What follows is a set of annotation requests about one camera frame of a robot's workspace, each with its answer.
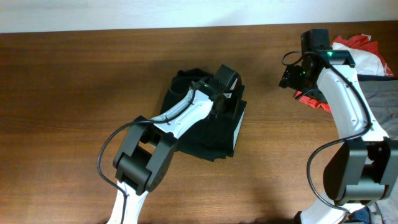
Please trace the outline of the black shorts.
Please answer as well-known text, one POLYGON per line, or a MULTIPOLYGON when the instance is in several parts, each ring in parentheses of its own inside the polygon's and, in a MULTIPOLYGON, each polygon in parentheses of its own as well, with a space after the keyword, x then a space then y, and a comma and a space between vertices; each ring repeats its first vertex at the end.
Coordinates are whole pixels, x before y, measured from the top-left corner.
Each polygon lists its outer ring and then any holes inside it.
MULTIPOLYGON (((188 84, 191 81, 210 77, 213 75, 199 68, 178 71, 165 94, 160 113, 166 112, 182 100, 187 94, 188 84)), ((218 115, 209 114, 205 119, 195 123, 180 137, 176 147, 177 152, 208 161, 234 155, 234 148, 246 109, 246 102, 241 99, 244 91, 241 77, 235 79, 230 89, 231 91, 226 94, 225 110, 218 115)))

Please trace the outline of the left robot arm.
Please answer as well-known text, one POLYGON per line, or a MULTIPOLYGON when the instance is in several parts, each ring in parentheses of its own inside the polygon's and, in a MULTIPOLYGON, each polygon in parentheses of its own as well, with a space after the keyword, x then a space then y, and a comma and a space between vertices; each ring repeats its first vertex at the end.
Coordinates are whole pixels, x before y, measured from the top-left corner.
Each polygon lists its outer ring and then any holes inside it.
POLYGON ((246 102, 240 78, 223 82, 205 77, 174 80, 167 110, 124 124, 127 130, 113 160, 117 181, 110 223, 137 223, 147 197, 166 175, 175 152, 214 161, 232 157, 246 102))

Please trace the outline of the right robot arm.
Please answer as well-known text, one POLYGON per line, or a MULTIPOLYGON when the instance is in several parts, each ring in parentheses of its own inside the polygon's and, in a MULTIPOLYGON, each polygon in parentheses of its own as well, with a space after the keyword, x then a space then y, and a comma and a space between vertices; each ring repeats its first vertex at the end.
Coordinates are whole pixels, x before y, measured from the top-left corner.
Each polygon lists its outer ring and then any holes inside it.
POLYGON ((302 53, 286 66, 279 83, 309 93, 318 90, 330 107, 339 138, 314 150, 307 161, 307 181, 316 201, 294 217, 295 223, 352 223, 353 213, 387 199, 397 180, 397 141, 374 117, 346 50, 302 53), (324 192, 312 181, 311 166, 322 150, 340 148, 323 171, 324 192))

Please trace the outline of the dark navy garment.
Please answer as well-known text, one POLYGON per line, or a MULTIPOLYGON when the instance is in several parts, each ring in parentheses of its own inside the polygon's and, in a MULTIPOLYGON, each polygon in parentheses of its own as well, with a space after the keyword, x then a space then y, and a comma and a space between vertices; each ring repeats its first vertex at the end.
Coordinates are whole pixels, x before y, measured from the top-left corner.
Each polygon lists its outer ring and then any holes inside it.
POLYGON ((366 82, 366 81, 381 82, 381 81, 395 81, 395 80, 397 80, 397 78, 395 78, 395 77, 377 76, 377 75, 362 75, 362 74, 358 74, 357 77, 358 77, 358 80, 361 81, 361 82, 366 82))

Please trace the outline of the white garment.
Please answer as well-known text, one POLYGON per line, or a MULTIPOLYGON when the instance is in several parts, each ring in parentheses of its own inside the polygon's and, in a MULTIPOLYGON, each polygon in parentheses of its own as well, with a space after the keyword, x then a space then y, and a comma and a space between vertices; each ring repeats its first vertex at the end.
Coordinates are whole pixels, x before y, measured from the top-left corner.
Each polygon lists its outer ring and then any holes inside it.
POLYGON ((355 69, 359 75, 386 75, 381 59, 377 55, 365 50, 352 49, 336 42, 331 47, 333 50, 347 50, 354 59, 355 69))

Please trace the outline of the grey garment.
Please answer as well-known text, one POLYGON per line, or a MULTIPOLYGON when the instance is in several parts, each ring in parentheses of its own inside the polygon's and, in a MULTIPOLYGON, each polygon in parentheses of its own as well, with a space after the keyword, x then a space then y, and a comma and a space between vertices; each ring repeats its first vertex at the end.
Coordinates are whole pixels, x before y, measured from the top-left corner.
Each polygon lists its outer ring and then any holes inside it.
POLYGON ((359 83, 363 94, 381 127, 397 140, 397 80, 359 83))

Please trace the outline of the red garment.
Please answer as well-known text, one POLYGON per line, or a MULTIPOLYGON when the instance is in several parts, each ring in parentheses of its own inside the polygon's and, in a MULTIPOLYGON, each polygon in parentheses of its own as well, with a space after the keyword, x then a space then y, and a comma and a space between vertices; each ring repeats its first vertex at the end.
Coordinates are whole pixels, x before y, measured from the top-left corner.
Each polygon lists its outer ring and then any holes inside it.
POLYGON ((371 52, 377 55, 381 59, 381 62, 384 66, 384 71, 386 73, 385 76, 397 78, 397 75, 393 74, 393 71, 390 69, 384 58, 379 53, 378 42, 371 41, 370 35, 365 35, 365 34, 355 35, 349 38, 348 40, 343 39, 342 36, 338 36, 331 42, 330 45, 332 46, 332 44, 335 42, 344 44, 345 46, 352 49, 365 50, 367 52, 371 52))

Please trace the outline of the blue jeans garment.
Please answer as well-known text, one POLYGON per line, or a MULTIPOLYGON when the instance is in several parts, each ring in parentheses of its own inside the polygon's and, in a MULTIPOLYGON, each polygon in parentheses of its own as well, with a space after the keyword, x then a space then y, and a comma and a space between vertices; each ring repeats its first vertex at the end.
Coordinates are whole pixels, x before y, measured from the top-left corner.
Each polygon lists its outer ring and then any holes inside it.
POLYGON ((363 207, 351 214, 351 223, 371 224, 371 217, 368 207, 363 207))

